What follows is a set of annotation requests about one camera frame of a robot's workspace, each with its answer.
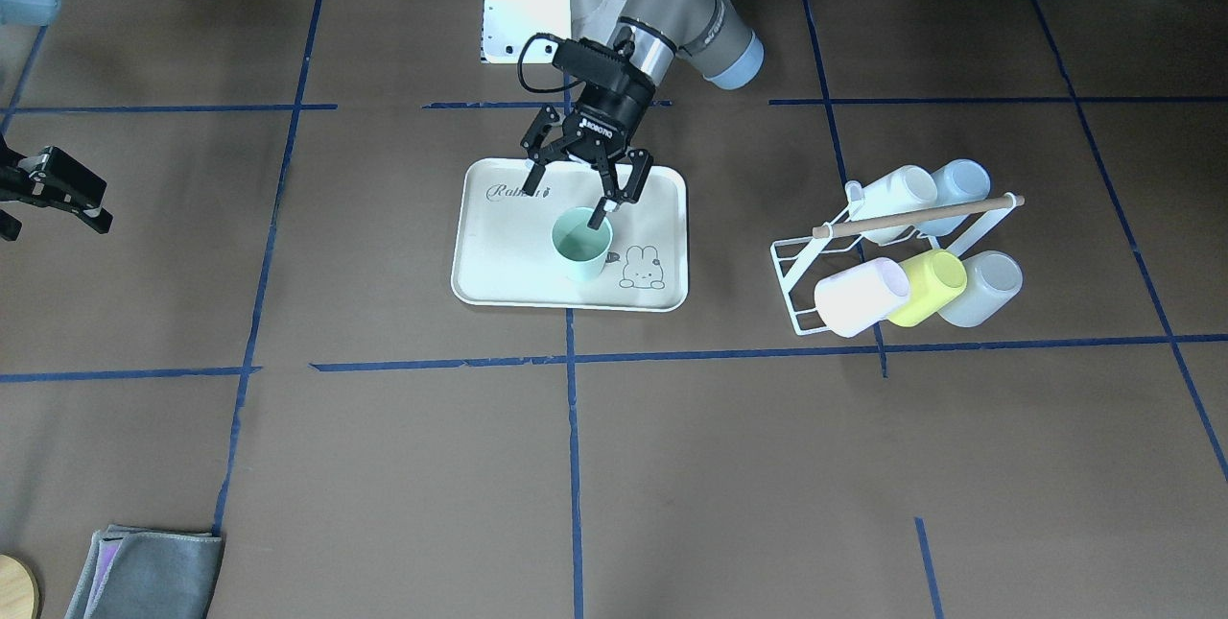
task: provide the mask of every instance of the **black cable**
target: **black cable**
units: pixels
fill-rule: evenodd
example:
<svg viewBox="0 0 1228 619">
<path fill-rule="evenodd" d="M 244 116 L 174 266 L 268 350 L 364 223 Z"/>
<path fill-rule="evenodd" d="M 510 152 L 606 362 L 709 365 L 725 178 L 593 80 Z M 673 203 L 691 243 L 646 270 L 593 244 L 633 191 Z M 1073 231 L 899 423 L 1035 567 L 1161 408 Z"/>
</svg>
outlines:
<svg viewBox="0 0 1228 619">
<path fill-rule="evenodd" d="M 530 95 L 558 95 L 558 93 L 560 93 L 560 91 L 575 90 L 576 86 L 582 85 L 583 80 L 575 80 L 575 81 L 570 82 L 570 85 L 556 86 L 553 90 L 539 90 L 535 86 L 530 86 L 529 82 L 527 82 L 524 80 L 524 54 L 527 54 L 527 52 L 529 52 L 529 47 L 533 45 L 534 42 L 553 42 L 554 45 L 558 45 L 558 47 L 560 47 L 560 45 L 562 45 L 562 43 L 565 43 L 565 41 L 562 41 L 562 38 L 556 37 L 554 33 L 534 33 L 534 34 L 532 34 L 532 37 L 529 37 L 529 41 L 524 42 L 524 47 L 522 47 L 522 49 L 521 49 L 521 58 L 518 58 L 516 60 L 516 77 L 517 77 L 517 80 L 521 81 L 521 86 L 523 86 L 523 88 L 526 91 L 528 91 L 528 93 L 530 93 Z"/>
</svg>

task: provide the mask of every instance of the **wooden handle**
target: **wooden handle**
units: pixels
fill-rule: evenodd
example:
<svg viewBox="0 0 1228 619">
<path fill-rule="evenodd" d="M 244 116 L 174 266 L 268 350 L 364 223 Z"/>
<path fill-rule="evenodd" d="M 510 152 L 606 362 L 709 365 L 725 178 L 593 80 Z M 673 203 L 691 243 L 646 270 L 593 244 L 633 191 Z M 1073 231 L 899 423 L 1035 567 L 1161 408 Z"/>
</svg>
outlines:
<svg viewBox="0 0 1228 619">
<path fill-rule="evenodd" d="M 968 216 L 970 212 L 993 211 L 995 209 L 1009 209 L 1012 206 L 1023 206 L 1023 197 L 1013 195 L 1008 192 L 1001 195 L 1001 198 L 970 200 L 968 204 L 952 204 L 952 206 L 921 209 L 921 211 L 895 212 L 892 216 L 868 217 L 865 221 L 836 222 L 834 226 L 817 226 L 812 236 L 815 238 L 844 238 L 847 235 L 865 233 L 865 231 L 894 228 L 894 226 L 915 226 L 917 222 L 937 221 L 938 217 Z"/>
</svg>

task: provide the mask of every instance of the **gray towel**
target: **gray towel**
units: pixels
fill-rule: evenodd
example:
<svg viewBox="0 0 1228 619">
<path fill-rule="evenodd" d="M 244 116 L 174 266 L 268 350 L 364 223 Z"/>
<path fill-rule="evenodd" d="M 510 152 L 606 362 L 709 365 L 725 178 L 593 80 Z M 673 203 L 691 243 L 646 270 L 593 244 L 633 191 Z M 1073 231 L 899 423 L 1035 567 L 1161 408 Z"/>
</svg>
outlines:
<svg viewBox="0 0 1228 619">
<path fill-rule="evenodd" d="M 93 534 L 65 619 L 203 619 L 222 540 L 108 526 Z"/>
</svg>

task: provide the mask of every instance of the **rectangular tray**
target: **rectangular tray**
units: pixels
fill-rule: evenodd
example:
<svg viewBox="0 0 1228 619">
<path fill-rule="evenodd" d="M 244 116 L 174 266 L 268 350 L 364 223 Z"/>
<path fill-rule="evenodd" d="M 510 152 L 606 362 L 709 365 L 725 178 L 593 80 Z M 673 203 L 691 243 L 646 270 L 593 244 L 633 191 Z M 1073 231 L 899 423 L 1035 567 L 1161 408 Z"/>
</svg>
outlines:
<svg viewBox="0 0 1228 619">
<path fill-rule="evenodd" d="M 619 181 L 631 172 L 619 165 Z M 571 281 L 555 264 L 550 228 L 561 212 L 592 208 L 602 183 L 588 165 L 551 163 L 523 195 L 524 160 L 484 158 L 465 172 L 452 259 L 452 292 L 469 305 L 670 312 L 686 300 L 686 182 L 657 165 L 639 204 L 608 216 L 610 262 L 600 276 Z"/>
</svg>

